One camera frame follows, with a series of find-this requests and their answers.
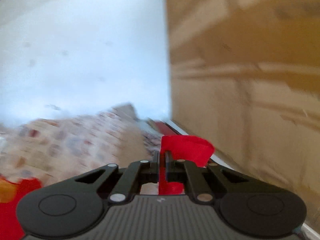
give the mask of brown cardboard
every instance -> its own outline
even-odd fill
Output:
[[[167,0],[173,120],[320,232],[320,0]]]

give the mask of red fabric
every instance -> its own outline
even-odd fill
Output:
[[[214,147],[207,140],[197,136],[172,135],[163,136],[161,139],[161,163],[164,163],[166,151],[171,151],[174,160],[193,161],[198,167],[204,167],[214,153]],[[160,166],[159,195],[178,195],[182,191],[182,183],[165,180],[165,167]]]
[[[24,195],[41,188],[41,182],[38,179],[23,179],[17,185],[17,194],[14,199],[9,203],[0,203],[0,240],[19,240],[24,236],[16,218],[16,206]]]

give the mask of blurry background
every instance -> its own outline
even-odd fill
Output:
[[[0,0],[0,123],[170,116],[164,0]]]

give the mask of patterned fabric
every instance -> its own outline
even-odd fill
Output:
[[[66,120],[38,119],[10,136],[0,155],[0,171],[17,182],[35,177],[44,186],[117,163],[128,120],[117,111]]]
[[[144,146],[150,156],[153,156],[155,151],[160,151],[161,137],[163,136],[158,131],[154,130],[148,121],[138,121],[138,127],[143,135]]]

